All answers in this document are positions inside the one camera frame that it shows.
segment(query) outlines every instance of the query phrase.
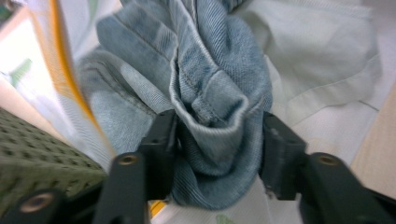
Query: jeans seam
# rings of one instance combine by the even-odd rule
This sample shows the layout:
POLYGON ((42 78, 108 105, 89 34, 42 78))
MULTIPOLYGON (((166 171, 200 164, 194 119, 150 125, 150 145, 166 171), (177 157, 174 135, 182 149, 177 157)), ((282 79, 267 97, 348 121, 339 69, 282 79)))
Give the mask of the jeans seam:
MULTIPOLYGON (((143 9, 143 7, 142 7, 142 5, 141 5, 141 3, 139 2, 139 1, 135 1, 134 3, 136 3, 136 6, 137 7, 140 7, 140 8, 142 8, 142 10, 145 10, 145 9, 143 9)), ((171 15, 171 13, 170 13, 170 11, 169 11, 169 8, 167 7, 167 6, 165 6, 164 4, 163 4, 163 2, 162 1, 160 1, 160 4, 162 4, 162 6, 163 6, 163 9, 166 11, 166 12, 168 12, 168 14, 169 14, 169 16, 171 15)), ((155 20, 155 15, 154 15, 154 17, 153 17, 153 15, 152 15, 152 13, 151 12, 149 12, 149 11, 146 11, 149 15, 150 15, 150 17, 151 18, 153 18, 154 20, 155 20)), ((169 26, 167 26, 167 25, 165 25, 165 23, 162 23, 166 28, 168 28, 169 30, 171 30, 172 32, 174 32, 169 26)))
POLYGON ((128 30, 134 32, 137 36, 139 36, 141 40, 143 40, 146 44, 148 44, 152 49, 154 49, 159 55, 161 55, 163 58, 166 59, 166 61, 170 63, 171 60, 169 60, 166 56, 164 56, 157 48, 155 48, 150 42, 148 42, 147 39, 145 39, 141 34, 139 34, 134 28, 123 23, 117 14, 114 15, 114 18, 125 28, 127 28, 128 30))
POLYGON ((202 102, 207 106, 207 112, 209 112, 209 114, 214 117, 215 121, 221 121, 223 124, 227 124, 227 122, 224 119, 222 119, 215 112, 215 110, 213 109, 213 106, 208 101, 205 100, 205 98, 203 96, 203 92, 198 90, 198 88, 196 88, 195 85, 193 85, 192 80, 190 80, 190 78, 186 75, 186 73, 184 72, 183 68, 179 67, 179 70, 180 70, 180 74, 185 78, 186 83, 189 84, 189 86, 195 91, 195 93, 198 95, 198 97, 201 97, 202 102))
POLYGON ((192 17, 192 20, 194 21, 195 26, 197 27, 197 30, 198 30, 198 27, 199 27, 199 25, 198 25, 198 15, 197 15, 197 12, 196 12, 197 1, 191 0, 191 7, 192 7, 192 14, 193 14, 193 15, 191 15, 191 17, 192 17))
MULTIPOLYGON (((107 72, 108 72, 108 69, 107 69, 107 67, 104 65, 103 62, 99 62, 99 64, 103 65, 104 68, 105 68, 105 69, 107 70, 107 72)), ((154 116, 154 115, 155 115, 155 113, 154 113, 147 105, 145 105, 145 104, 139 104, 139 102, 136 102, 136 104, 134 104, 134 102, 131 102, 129 99, 127 99, 125 96, 123 96, 122 93, 120 93, 119 91, 117 91, 117 90, 109 83, 109 81, 106 80, 106 79, 104 78, 103 74, 100 72, 100 70, 99 70, 98 68, 88 67, 88 68, 85 68, 85 70, 86 70, 86 71, 88 71, 88 70, 95 70, 95 71, 99 74, 99 76, 101 77, 101 79, 107 84, 107 86, 110 87, 110 88, 111 88, 119 97, 121 97, 124 101, 126 101, 126 102, 129 103, 130 105, 137 106, 139 109, 144 110, 145 112, 150 113, 151 116, 154 116)), ((119 83, 114 77, 112 77, 112 79, 113 79, 114 82, 116 82, 117 84, 120 85, 120 83, 119 83)))
POLYGON ((260 110, 262 108, 262 105, 264 104, 264 99, 265 99, 265 95, 263 95, 259 102, 257 102, 256 104, 254 104, 246 113, 246 117, 250 117, 252 116, 254 113, 256 113, 257 110, 260 110))

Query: fabric fold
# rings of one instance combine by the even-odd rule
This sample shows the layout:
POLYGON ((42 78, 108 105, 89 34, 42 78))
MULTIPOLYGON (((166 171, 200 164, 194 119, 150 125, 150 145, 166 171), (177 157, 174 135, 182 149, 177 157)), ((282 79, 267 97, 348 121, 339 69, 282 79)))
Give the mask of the fabric fold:
POLYGON ((249 27, 229 15, 241 2, 123 1, 97 24, 102 49, 80 62, 80 88, 119 153, 137 149, 156 114, 176 110, 172 198, 182 205, 234 204, 261 164, 272 89, 249 27))
POLYGON ((381 76, 371 9, 360 1, 248 1, 233 14, 273 65, 272 112, 289 125, 364 99, 381 76))

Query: white cloth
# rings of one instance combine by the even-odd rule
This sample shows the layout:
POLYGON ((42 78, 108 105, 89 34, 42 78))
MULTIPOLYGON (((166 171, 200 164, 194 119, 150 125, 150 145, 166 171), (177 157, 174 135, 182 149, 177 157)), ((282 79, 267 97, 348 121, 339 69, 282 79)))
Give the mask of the white cloth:
POLYGON ((374 9, 373 24, 378 33, 376 39, 381 55, 383 75, 375 81, 374 93, 362 101, 380 109, 396 81, 396 1, 365 0, 363 4, 374 9))
POLYGON ((369 8, 334 0, 256 0, 235 15, 250 25, 267 55, 273 112, 287 124, 373 92, 381 70, 369 8))

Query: dotted fabric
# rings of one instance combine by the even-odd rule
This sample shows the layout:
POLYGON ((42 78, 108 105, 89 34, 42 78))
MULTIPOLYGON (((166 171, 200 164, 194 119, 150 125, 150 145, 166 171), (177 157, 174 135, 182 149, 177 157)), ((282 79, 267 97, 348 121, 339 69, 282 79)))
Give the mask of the dotted fabric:
POLYGON ((37 189, 56 188, 72 196, 105 176, 81 152, 0 108, 0 217, 37 189))

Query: orange stripe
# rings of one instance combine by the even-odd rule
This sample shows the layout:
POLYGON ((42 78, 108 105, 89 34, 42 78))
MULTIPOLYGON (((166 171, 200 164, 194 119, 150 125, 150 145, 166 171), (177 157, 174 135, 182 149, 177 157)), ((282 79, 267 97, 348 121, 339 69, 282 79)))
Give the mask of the orange stripe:
POLYGON ((102 129, 100 128, 95 117, 93 116, 93 113, 91 112, 91 110, 85 103, 82 95, 78 91, 76 81, 74 80, 73 72, 71 69, 73 64, 70 63, 71 59, 68 57, 68 45, 65 38, 66 32, 63 32, 63 30, 65 30, 65 27, 64 27, 64 22, 62 21, 62 13, 61 13, 61 7, 59 1, 56 0, 49 1, 49 17, 50 17, 50 29, 51 31, 53 31, 52 33, 54 35, 53 44, 55 47, 55 53, 57 55, 57 58, 59 59, 58 63, 61 72, 63 72, 63 78, 65 81, 65 83, 61 83, 61 84, 64 84, 65 87, 68 88, 69 90, 68 94, 66 94, 65 96, 71 97, 78 103, 83 113, 88 117, 88 119, 93 123, 93 125, 98 130, 98 132, 102 135, 107 145, 107 148, 109 148, 110 155, 115 157, 116 156, 115 151, 111 150, 111 147, 109 146, 109 143, 106 140, 106 136, 102 132, 102 129))
POLYGON ((151 217, 155 217, 165 206, 162 201, 155 201, 150 207, 151 217))
POLYGON ((69 87, 70 91, 72 92, 76 102, 82 108, 84 113, 88 116, 88 118, 95 124, 96 128, 99 128, 99 125, 96 122, 91 110, 88 108, 87 104, 83 100, 81 94, 78 91, 76 86, 76 82, 72 76, 72 71, 70 69, 71 63, 67 58, 66 50, 68 47, 64 41, 64 35, 62 30, 64 23, 61 22, 61 9, 58 4, 58 1, 49 1, 49 15, 50 15, 50 29, 53 31, 54 34, 54 45, 57 57, 59 59, 59 65, 61 66, 62 71, 64 71, 64 78, 66 81, 67 86, 69 87))

